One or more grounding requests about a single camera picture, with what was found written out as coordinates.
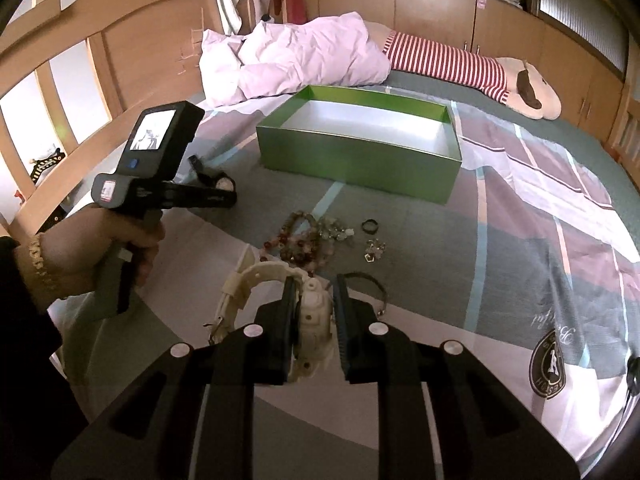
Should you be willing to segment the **dark sleeve left forearm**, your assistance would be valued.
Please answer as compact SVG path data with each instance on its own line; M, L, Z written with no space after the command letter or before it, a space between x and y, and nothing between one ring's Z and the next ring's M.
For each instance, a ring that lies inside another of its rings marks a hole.
M68 381L50 361L62 336L18 270L17 242L1 240L1 477L49 479L88 426Z

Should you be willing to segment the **person's left hand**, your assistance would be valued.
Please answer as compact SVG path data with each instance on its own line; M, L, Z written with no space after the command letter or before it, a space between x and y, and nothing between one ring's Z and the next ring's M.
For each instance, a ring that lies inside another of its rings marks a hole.
M95 204L60 222L40 237L46 270L55 280L58 298L90 292L96 286L99 264L116 243L142 250L136 284L149 278L165 238L163 222L146 228L141 221L115 214Z

